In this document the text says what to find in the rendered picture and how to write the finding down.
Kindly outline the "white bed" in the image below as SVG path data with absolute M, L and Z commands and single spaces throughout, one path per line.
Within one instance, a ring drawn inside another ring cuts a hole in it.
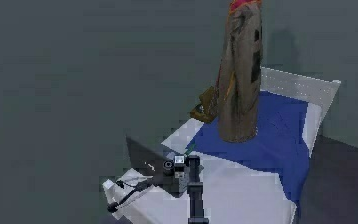
M 265 68 L 261 92 L 308 103 L 302 137 L 312 155 L 318 129 L 340 87 L 337 80 L 324 81 Z M 183 153 L 205 123 L 189 119 L 161 145 Z M 203 167 L 204 211 L 210 224 L 292 224 L 298 203 L 287 199 L 277 173 L 193 150 Z

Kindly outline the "small brown box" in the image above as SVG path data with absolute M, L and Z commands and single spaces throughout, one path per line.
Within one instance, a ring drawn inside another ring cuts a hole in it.
M 199 96 L 200 102 L 190 111 L 190 117 L 204 123 L 212 123 L 218 114 L 218 89 L 209 87 Z

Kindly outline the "tall brown cloth bag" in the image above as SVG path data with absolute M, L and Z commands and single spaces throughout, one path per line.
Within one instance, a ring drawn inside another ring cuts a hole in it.
M 218 131 L 227 142 L 244 142 L 257 133 L 261 13 L 261 0 L 233 0 L 229 7 L 218 76 Z

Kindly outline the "blue blanket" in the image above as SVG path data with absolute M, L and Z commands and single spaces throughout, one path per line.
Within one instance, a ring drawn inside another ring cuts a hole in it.
M 309 170 L 309 150 L 302 133 L 308 103 L 266 91 L 259 95 L 258 133 L 243 143 L 219 137 L 218 122 L 203 125 L 188 146 L 197 152 L 277 173 L 287 199 L 300 201 Z

